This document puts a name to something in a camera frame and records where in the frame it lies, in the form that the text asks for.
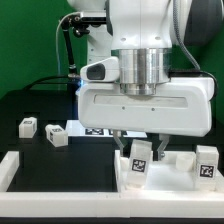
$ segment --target white cube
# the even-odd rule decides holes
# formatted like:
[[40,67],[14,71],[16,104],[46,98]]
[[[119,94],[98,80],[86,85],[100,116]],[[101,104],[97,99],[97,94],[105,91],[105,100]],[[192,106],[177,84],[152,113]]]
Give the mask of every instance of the white cube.
[[47,125],[46,128],[47,139],[54,145],[54,147],[68,145],[68,133],[59,125]]
[[219,153],[216,147],[197,146],[195,189],[216,189],[216,171],[218,168]]
[[24,118],[19,125],[20,138],[33,138],[37,130],[37,119],[34,117]]

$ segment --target green backdrop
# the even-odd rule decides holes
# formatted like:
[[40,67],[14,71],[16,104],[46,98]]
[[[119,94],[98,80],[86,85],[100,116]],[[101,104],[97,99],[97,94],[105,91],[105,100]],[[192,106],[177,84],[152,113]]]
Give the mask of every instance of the green backdrop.
[[[0,0],[0,97],[38,78],[57,74],[55,31],[58,18],[72,12],[66,0]],[[219,94],[213,100],[213,115],[224,123],[224,27],[206,46],[190,48],[202,70],[213,73]],[[73,38],[78,67],[86,63],[86,39]],[[67,58],[60,35],[62,73]],[[189,68],[178,47],[173,49],[172,66]]]

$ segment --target white robot body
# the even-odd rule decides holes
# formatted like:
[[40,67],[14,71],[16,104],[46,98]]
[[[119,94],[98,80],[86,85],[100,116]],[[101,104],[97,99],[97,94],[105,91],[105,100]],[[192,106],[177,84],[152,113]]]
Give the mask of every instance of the white robot body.
[[105,7],[106,0],[67,0],[69,5],[76,9],[78,12],[81,11],[97,11],[103,10]]
[[112,0],[112,50],[171,48],[169,0]]

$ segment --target black cable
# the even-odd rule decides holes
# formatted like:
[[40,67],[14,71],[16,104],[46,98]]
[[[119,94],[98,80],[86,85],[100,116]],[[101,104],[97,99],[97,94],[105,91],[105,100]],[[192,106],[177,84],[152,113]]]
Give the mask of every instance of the black cable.
[[38,80],[36,80],[35,82],[33,82],[33,83],[31,83],[31,84],[25,86],[25,87],[23,88],[23,90],[29,90],[29,89],[31,89],[33,86],[35,86],[36,84],[39,84],[39,83],[44,82],[44,81],[48,81],[48,80],[52,80],[52,79],[65,79],[65,78],[68,79],[68,76],[67,76],[67,75],[64,75],[64,76],[48,76],[48,77],[45,77],[45,78],[38,79]]
[[184,45],[181,37],[180,37],[180,29],[179,29],[179,21],[178,21],[178,3],[177,0],[173,0],[173,25],[174,25],[174,31],[175,31],[175,36],[178,41],[178,44],[184,53],[184,55],[187,57],[187,59],[193,64],[195,69],[200,71],[200,65],[198,62],[195,60],[195,58],[191,55],[191,53],[188,51],[186,46]]
[[169,77],[170,78],[174,78],[174,77],[210,77],[213,79],[214,81],[214,85],[215,85],[215,88],[214,88],[214,94],[213,94],[213,97],[216,97],[218,95],[218,89],[219,89],[219,86],[218,86],[218,81],[216,79],[216,77],[214,75],[212,75],[211,73],[209,72],[205,72],[205,71],[197,71],[197,70],[170,70],[169,71]]

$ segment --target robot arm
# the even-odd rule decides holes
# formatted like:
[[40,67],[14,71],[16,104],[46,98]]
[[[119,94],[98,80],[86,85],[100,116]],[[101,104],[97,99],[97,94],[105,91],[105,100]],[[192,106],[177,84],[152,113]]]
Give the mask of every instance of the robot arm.
[[[187,40],[188,27],[193,26],[189,21],[195,17],[198,2],[179,1],[182,41]],[[206,2],[213,8],[221,6],[216,13],[220,23],[222,1]],[[113,35],[112,54],[116,56],[108,60],[113,61],[114,72],[105,61],[81,70],[87,84],[80,91],[80,122],[89,128],[204,136],[211,128],[214,81],[169,76],[172,44],[178,42],[174,35],[172,1],[110,0],[106,10],[107,25]],[[204,17],[209,15],[206,10],[204,13]],[[94,72],[99,79],[91,75]],[[110,78],[101,72],[110,74]]]

